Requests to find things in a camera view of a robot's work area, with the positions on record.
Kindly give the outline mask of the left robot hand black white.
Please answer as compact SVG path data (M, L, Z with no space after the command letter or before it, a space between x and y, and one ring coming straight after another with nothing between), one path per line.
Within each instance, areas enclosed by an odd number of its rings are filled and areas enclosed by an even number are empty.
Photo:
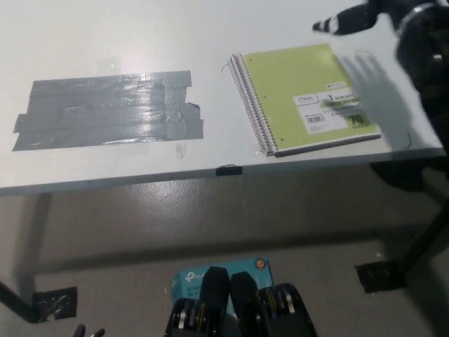
M95 333L92 333L89 337L103 337L105 334L105 329L101 328ZM73 337L86 337L86 326L83 324L78 325L75 329Z

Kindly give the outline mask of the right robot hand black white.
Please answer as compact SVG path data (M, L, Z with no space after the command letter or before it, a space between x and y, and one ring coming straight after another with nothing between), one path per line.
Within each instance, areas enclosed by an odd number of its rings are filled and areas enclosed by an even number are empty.
M366 1L345 9L325 20L312 25L313 32L336 36L345 36L372 28L381 13L388 13L395 8L397 1Z

